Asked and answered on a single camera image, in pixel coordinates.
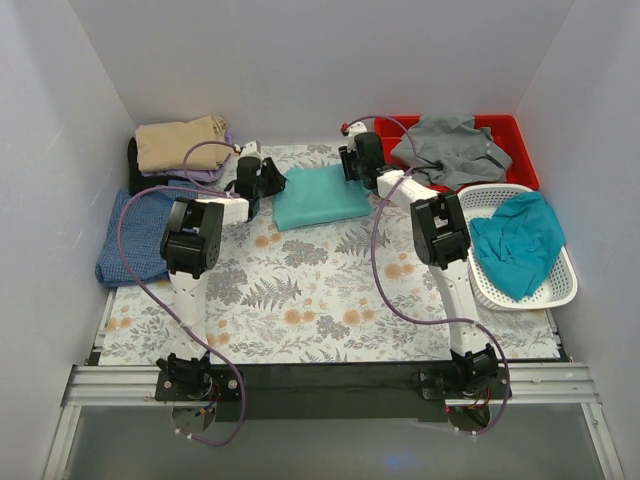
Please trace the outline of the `mint green t shirt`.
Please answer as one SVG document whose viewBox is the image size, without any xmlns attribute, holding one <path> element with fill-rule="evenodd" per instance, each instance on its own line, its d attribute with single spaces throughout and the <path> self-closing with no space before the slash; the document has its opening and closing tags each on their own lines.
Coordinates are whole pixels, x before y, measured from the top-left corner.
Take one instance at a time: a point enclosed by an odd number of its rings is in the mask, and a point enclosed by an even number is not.
<svg viewBox="0 0 640 480">
<path fill-rule="evenodd" d="M 274 221 L 279 231 L 370 215 L 369 191 L 345 178 L 341 165 L 291 168 L 285 189 L 273 199 Z"/>
</svg>

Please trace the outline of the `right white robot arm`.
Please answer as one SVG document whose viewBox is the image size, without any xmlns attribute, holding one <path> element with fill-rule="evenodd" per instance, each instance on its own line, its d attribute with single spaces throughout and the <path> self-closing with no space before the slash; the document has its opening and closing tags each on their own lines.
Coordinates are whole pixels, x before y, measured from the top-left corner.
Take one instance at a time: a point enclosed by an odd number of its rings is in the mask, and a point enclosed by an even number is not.
<svg viewBox="0 0 640 480">
<path fill-rule="evenodd" d="M 443 393 L 475 397 L 487 390 L 499 372 L 491 337 L 478 325 L 479 315 L 469 279 L 471 237 L 454 193 L 421 185 L 385 162 L 380 137 L 356 122 L 343 125 L 347 143 L 339 148 L 347 181 L 359 181 L 380 199 L 410 216 L 414 250 L 436 281 L 446 318 L 431 324 L 449 328 L 451 363 L 423 383 Z"/>
</svg>

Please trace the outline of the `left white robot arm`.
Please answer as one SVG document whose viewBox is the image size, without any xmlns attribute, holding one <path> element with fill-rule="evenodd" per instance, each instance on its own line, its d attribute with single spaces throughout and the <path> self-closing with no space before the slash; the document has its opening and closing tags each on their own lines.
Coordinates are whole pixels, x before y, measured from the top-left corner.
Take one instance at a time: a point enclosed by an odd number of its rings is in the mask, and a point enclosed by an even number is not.
<svg viewBox="0 0 640 480">
<path fill-rule="evenodd" d="M 221 198 L 174 201 L 160 254 L 168 267 L 174 312 L 187 331 L 176 336 L 169 356 L 157 364 L 170 386 L 190 399 L 204 399 L 216 386 L 207 349 L 191 336 L 206 339 L 206 289 L 220 255 L 223 228 L 251 221 L 261 200 L 282 192 L 285 184 L 272 158 L 242 156 L 236 180 Z"/>
</svg>

